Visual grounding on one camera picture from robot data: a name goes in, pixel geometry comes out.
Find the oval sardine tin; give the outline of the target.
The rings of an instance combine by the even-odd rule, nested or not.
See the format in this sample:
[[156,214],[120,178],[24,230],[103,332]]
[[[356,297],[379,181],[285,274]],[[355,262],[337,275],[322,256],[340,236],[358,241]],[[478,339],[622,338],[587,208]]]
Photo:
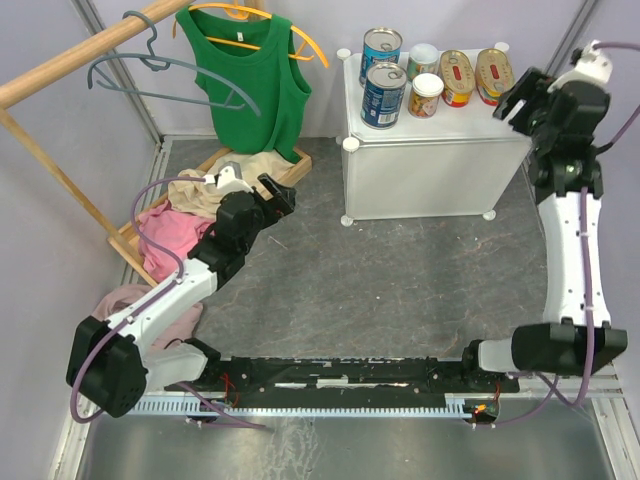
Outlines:
[[490,106],[496,106],[501,95],[515,84],[508,56],[496,48],[484,49],[477,54],[475,79],[482,101]]
[[447,50],[440,56],[439,75],[444,83],[442,98],[454,108],[466,106],[475,89],[475,76],[468,56],[459,50]]

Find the small cup white lid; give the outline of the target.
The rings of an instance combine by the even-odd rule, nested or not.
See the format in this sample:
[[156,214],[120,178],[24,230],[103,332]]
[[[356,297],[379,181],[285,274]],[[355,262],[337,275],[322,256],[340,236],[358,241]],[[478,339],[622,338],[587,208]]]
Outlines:
[[422,73],[412,80],[408,101],[409,113],[417,118],[435,115],[439,98],[444,91],[444,82],[436,74]]

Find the dark blue tin can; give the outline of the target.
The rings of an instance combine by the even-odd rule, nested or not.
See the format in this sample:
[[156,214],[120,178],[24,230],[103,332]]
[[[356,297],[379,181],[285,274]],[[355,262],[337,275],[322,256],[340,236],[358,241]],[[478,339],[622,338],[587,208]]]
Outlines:
[[374,129],[391,128],[398,121],[407,84],[405,70],[379,62],[367,71],[361,108],[363,122]]

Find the blue soup can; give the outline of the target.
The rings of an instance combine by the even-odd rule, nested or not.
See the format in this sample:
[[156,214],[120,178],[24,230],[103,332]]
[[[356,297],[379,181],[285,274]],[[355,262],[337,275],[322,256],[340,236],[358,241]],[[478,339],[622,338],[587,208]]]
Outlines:
[[386,27],[369,29],[363,37],[363,53],[359,83],[365,85],[368,69],[378,62],[398,63],[403,38],[399,32]]

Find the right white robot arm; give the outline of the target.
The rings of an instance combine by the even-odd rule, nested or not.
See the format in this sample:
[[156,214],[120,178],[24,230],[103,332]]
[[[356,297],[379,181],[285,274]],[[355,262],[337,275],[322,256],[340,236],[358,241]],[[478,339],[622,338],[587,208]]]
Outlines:
[[594,78],[555,79],[531,68],[501,95],[493,113],[532,141],[530,181],[547,259],[543,319],[505,340],[482,340],[458,368],[481,391],[495,372],[588,377],[628,345],[611,325],[600,279],[598,223],[604,194],[594,131],[610,96]]

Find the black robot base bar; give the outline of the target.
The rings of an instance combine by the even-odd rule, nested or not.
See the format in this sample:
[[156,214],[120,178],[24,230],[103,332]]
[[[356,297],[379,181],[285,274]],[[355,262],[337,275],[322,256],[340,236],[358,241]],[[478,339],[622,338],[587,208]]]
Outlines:
[[236,357],[213,349],[204,373],[188,385],[220,393],[235,407],[443,407],[447,394],[517,393],[519,383],[477,365],[477,343],[463,357]]

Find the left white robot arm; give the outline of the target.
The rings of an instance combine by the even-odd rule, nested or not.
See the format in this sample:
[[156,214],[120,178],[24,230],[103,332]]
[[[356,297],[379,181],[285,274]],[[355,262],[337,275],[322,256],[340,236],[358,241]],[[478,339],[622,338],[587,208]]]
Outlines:
[[148,392],[180,382],[209,390],[221,378],[217,351],[195,339],[168,349],[153,344],[184,313],[213,295],[245,265],[258,234],[293,213],[296,191],[267,174],[259,176],[269,192],[234,176],[216,175],[224,196],[215,222],[189,251],[177,270],[129,307],[100,321],[85,318],[76,328],[67,368],[71,413],[78,398],[93,402],[114,418],[129,412]]

